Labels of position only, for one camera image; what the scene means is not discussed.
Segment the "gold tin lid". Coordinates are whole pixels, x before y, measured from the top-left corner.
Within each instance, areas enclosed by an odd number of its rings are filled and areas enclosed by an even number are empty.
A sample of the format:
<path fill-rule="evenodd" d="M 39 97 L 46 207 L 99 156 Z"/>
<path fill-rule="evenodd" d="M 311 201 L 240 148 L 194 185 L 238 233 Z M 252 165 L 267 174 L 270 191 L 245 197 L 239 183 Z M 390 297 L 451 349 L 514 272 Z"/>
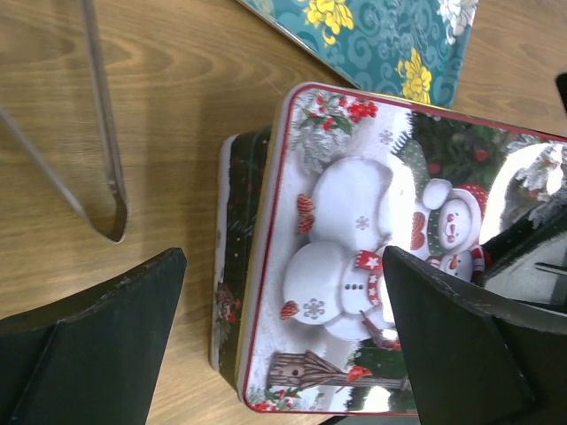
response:
<path fill-rule="evenodd" d="M 235 374 L 256 412 L 416 414 L 384 276 L 400 247 L 474 281 L 564 182 L 559 135 L 304 83 L 269 139 Z"/>

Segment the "gold cookie tin box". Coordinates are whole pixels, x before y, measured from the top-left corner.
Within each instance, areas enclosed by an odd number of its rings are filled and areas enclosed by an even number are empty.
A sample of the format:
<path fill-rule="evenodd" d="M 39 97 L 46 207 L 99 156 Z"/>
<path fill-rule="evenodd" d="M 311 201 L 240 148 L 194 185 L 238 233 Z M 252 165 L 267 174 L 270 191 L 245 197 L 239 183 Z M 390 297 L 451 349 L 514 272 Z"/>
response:
<path fill-rule="evenodd" d="M 237 387 L 238 338 L 270 134 L 270 126 L 236 134 L 220 150 L 209 359 L 232 388 Z"/>

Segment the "blue floral serving tray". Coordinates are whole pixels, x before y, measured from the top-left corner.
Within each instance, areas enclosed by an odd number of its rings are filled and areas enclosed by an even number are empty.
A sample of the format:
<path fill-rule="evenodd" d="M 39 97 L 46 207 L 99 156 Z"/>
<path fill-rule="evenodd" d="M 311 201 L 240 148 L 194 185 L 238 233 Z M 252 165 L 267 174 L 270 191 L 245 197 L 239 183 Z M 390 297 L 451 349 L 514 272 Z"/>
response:
<path fill-rule="evenodd" d="M 450 108 L 478 2 L 246 0 L 356 88 Z"/>

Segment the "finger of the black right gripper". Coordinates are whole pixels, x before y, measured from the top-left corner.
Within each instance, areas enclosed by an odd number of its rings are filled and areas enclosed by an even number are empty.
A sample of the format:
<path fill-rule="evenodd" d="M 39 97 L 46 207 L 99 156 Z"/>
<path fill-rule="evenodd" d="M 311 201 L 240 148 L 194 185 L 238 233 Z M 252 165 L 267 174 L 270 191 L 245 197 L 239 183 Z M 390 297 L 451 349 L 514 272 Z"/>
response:
<path fill-rule="evenodd" d="M 491 265 L 480 287 L 538 305 L 566 304 L 566 213 L 535 225 L 523 217 L 484 244 Z"/>

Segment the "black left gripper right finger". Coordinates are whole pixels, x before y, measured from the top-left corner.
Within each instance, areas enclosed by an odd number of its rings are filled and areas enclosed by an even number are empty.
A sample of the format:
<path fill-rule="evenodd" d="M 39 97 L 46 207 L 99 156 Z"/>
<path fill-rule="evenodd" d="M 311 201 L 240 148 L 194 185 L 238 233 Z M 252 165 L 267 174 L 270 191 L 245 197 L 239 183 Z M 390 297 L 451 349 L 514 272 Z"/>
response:
<path fill-rule="evenodd" d="M 422 424 L 564 424 L 566 317 L 398 247 L 384 278 Z"/>

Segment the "metal serving tongs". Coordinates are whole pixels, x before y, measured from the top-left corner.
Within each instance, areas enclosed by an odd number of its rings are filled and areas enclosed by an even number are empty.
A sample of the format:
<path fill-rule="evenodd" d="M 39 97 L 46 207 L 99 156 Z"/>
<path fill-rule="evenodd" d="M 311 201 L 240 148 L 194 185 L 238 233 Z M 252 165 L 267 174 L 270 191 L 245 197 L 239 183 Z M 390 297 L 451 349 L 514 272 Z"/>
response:
<path fill-rule="evenodd" d="M 90 0 L 80 0 L 78 6 L 83 24 L 92 98 L 96 107 L 97 126 L 103 151 L 106 184 L 114 201 L 114 215 L 111 227 L 109 229 L 101 228 L 89 217 L 86 207 L 63 180 L 59 178 L 56 171 L 48 164 L 32 140 L 23 132 L 5 108 L 1 109 L 1 122 L 15 138 L 20 148 L 35 163 L 47 181 L 65 199 L 74 212 L 101 236 L 112 243 L 120 243 L 123 241 L 126 233 L 129 209 L 120 160 L 120 149 L 114 125 L 112 99 L 98 32 L 96 8 Z"/>

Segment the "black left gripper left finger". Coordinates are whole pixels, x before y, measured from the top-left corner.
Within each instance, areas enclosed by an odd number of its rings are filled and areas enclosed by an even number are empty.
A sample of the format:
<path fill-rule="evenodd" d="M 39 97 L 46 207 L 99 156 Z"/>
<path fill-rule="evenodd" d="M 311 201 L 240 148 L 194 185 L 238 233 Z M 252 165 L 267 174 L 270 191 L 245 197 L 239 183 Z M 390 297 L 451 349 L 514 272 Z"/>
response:
<path fill-rule="evenodd" d="M 187 259 L 170 248 L 1 320 L 3 424 L 144 424 Z"/>

